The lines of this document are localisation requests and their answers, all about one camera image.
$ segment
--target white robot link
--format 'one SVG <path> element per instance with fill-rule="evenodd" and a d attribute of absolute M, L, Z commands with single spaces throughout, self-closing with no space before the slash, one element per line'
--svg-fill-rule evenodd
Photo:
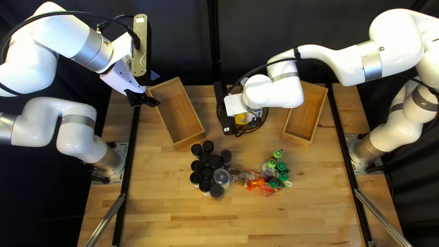
<path fill-rule="evenodd" d="M 355 165 L 367 166 L 382 155 L 419 139 L 423 123 L 438 111 L 439 19 L 406 9 L 380 14 L 369 29 L 370 40 L 334 51 L 318 45 L 302 45 L 278 54 L 267 63 L 284 58 L 315 58 L 334 71 L 343 86 L 400 73 L 416 67 L 429 88 L 408 81 L 393 99 L 386 124 L 375 128 L 349 147 Z M 303 103 L 303 91 L 295 61 L 267 67 L 268 76 L 254 75 L 242 94 L 224 98 L 227 114 L 258 112 L 263 107 L 294 108 Z"/>

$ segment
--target metal base plate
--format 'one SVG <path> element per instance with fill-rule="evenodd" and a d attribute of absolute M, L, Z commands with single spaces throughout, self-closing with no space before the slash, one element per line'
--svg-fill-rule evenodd
<path fill-rule="evenodd" d="M 350 147 L 351 145 L 354 145 L 358 142 L 361 141 L 361 139 L 358 139 L 358 135 L 359 134 L 346 134 L 345 138 L 346 138 L 346 144 L 348 145 L 348 147 Z M 355 162 L 353 160 L 351 160 L 352 163 L 352 169 L 354 169 L 354 173 L 355 175 L 378 175 L 378 174 L 383 174 L 383 171 L 372 171 L 370 173 L 365 172 L 365 169 L 367 168 L 366 166 L 361 166 L 361 165 L 357 165 L 355 164 Z M 375 164 L 377 166 L 382 166 L 383 162 L 381 161 L 381 158 L 378 158 L 375 161 Z"/>
<path fill-rule="evenodd" d="M 114 148 L 114 150 L 121 156 L 122 164 L 123 166 L 125 166 L 126 153 L 128 152 L 128 143 L 127 142 L 116 143 L 116 148 Z M 120 185 L 122 184 L 124 170 L 125 167 L 116 176 L 111 177 L 110 182 L 108 184 L 104 184 L 102 182 L 95 180 L 92 180 L 91 183 L 93 185 Z M 93 171 L 92 175 L 102 177 L 102 175 L 99 174 L 98 170 Z"/>

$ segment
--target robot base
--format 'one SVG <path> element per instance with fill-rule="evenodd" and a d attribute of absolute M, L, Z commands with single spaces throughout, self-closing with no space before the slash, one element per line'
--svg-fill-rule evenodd
<path fill-rule="evenodd" d="M 361 139 L 358 139 L 358 135 L 359 134 L 346 134 L 345 135 L 346 144 L 348 145 L 348 149 L 349 149 L 349 154 L 352 153 L 352 150 L 353 150 L 353 147 L 355 146 L 355 144 L 361 141 Z M 365 170 L 366 170 L 366 168 L 369 167 L 369 164 L 361 164 L 361 163 L 357 164 L 352 159 L 351 159 L 351 163 L 352 163 L 352 169 L 354 170 L 355 175 L 378 175 L 378 174 L 383 174 L 382 171 L 372 171 L 370 173 L 367 173 Z M 377 166 L 382 166 L 383 165 L 383 163 L 381 161 L 381 158 L 378 158 L 374 163 Z"/>
<path fill-rule="evenodd" d="M 113 177 L 110 178 L 110 182 L 108 184 L 104 184 L 102 182 L 95 181 L 95 180 L 92 180 L 92 184 L 94 184 L 94 185 L 122 184 L 123 172 L 125 170 L 125 159 L 126 159 L 126 154 L 128 152 L 128 143 L 127 142 L 116 143 L 116 147 L 114 148 L 114 150 L 121 156 L 122 169 L 120 171 L 118 171 L 118 173 L 116 175 L 114 175 Z M 102 174 L 100 174 L 100 171 L 98 171 L 98 170 L 93 171 L 92 176 L 103 177 Z"/>

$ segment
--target yellow object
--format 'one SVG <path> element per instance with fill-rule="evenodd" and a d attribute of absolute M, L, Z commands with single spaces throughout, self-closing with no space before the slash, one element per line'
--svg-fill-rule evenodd
<path fill-rule="evenodd" d="M 240 113 L 240 114 L 236 114 L 235 115 L 235 123 L 236 124 L 246 124 L 247 123 L 247 118 L 245 117 L 244 113 Z"/>

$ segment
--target black pole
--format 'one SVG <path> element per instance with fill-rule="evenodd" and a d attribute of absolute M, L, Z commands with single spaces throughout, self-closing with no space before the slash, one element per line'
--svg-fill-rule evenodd
<path fill-rule="evenodd" d="M 128 151 L 125 160 L 125 170 L 123 172 L 121 193 L 125 193 L 125 200 L 117 211 L 116 223 L 113 232 L 113 244 L 112 247 L 120 246 L 120 240 L 122 238 L 123 220 L 125 218 L 126 201 L 128 197 L 128 187 L 130 185 L 131 177 L 131 165 L 134 158 L 134 145 L 136 144 L 137 126 L 139 124 L 140 106 L 134 108 L 133 121 L 131 122 L 130 141 L 128 142 Z"/>
<path fill-rule="evenodd" d="M 349 179 L 349 185 L 351 186 L 352 197 L 354 199 L 355 209 L 357 211 L 358 220 L 360 221 L 361 231 L 363 233 L 364 241 L 366 242 L 365 246 L 369 246 L 369 241 L 372 241 L 371 232 L 369 229 L 369 225 L 367 223 L 366 213 L 364 211 L 363 204 L 361 201 L 355 196 L 354 189 L 358 189 L 358 184 L 355 179 L 355 174 L 352 169 L 351 156 L 349 155 L 349 149 L 346 144 L 345 133 L 343 132 L 342 121 L 340 120 L 340 116 L 338 114 L 337 104 L 335 103 L 334 98 L 334 90 L 332 89 L 332 83 L 326 83 L 326 87 L 328 88 L 327 97 L 329 100 L 329 105 L 331 106 L 332 116 L 334 118 L 335 129 L 337 130 L 338 142 L 340 143 L 340 148 L 343 154 L 343 160 L 345 162 L 346 173 Z"/>
<path fill-rule="evenodd" d="M 212 57 L 212 82 L 220 80 L 220 34 L 218 28 L 218 0 L 207 0 L 209 11 L 210 54 Z"/>

